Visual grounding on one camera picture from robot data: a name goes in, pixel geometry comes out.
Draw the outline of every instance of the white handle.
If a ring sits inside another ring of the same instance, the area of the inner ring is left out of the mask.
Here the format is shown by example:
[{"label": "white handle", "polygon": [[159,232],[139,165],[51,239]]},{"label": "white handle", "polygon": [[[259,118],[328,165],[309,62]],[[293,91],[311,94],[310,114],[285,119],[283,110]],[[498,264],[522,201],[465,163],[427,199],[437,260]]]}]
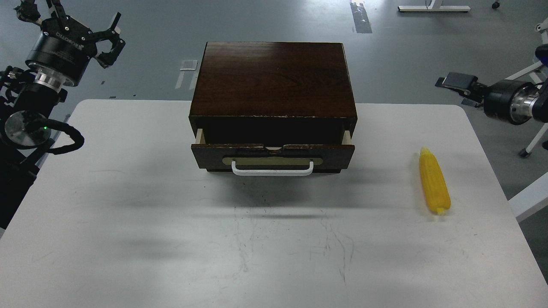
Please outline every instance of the white handle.
[{"label": "white handle", "polygon": [[236,168],[236,161],[232,161],[232,172],[241,176],[307,176],[312,173],[314,162],[310,160],[309,168],[306,170],[242,170]]}]

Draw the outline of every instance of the open drawer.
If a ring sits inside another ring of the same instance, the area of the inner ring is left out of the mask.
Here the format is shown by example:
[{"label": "open drawer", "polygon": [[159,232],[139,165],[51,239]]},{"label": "open drawer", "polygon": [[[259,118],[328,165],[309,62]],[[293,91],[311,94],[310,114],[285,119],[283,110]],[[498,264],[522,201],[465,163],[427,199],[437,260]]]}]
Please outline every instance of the open drawer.
[{"label": "open drawer", "polygon": [[[209,144],[203,130],[198,129],[196,143],[191,148],[200,168],[238,175],[306,175],[304,170],[308,170],[308,174],[339,173],[341,169],[348,168],[354,153],[348,130],[344,132],[341,144],[271,147],[263,144]],[[247,170],[268,171],[257,173]]]}]

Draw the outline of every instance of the yellow corn cob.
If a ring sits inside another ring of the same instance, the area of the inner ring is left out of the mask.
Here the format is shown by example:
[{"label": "yellow corn cob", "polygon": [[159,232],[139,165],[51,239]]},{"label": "yellow corn cob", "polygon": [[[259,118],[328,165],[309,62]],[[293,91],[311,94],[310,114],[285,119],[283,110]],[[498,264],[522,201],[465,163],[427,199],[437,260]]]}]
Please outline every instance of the yellow corn cob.
[{"label": "yellow corn cob", "polygon": [[451,207],[449,192],[438,160],[425,147],[420,150],[419,166],[420,179],[428,208],[438,215],[445,214],[445,211]]}]

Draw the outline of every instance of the wooden drawer box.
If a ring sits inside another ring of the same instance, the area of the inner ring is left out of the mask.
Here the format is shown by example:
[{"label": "wooden drawer box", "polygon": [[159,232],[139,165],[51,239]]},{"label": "wooden drawer box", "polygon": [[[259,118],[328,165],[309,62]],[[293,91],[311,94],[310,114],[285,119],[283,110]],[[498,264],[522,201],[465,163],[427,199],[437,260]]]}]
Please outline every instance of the wooden drawer box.
[{"label": "wooden drawer box", "polygon": [[208,171],[338,173],[357,122],[340,43],[209,42],[189,115],[192,152]]}]

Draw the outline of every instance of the white metal frame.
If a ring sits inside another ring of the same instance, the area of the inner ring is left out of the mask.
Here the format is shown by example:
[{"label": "white metal frame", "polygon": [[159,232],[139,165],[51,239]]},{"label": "white metal frame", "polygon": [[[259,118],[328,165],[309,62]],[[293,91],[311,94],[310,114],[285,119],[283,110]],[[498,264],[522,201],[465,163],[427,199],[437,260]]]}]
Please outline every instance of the white metal frame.
[{"label": "white metal frame", "polygon": [[[546,18],[542,23],[536,25],[535,30],[540,32],[543,44],[548,44],[548,18]],[[544,66],[542,63],[536,62],[535,64],[522,69],[507,79],[513,80],[525,74],[529,74],[535,83],[540,83],[542,80],[539,78],[537,73],[540,72],[540,69],[543,67]],[[533,147],[539,142],[540,138],[546,133],[547,130],[548,123],[543,125],[540,131],[536,134],[535,138],[533,138],[533,141],[531,141],[531,143],[525,148],[526,153],[530,154],[532,152]],[[509,200],[510,207],[512,208],[512,211],[519,223],[525,218],[548,206],[547,187],[548,172]]]},{"label": "white metal frame", "polygon": [[443,0],[432,0],[430,5],[399,5],[400,12],[469,12],[468,5],[442,5]]},{"label": "white metal frame", "polygon": [[548,205],[548,172],[508,200],[518,223]]}]

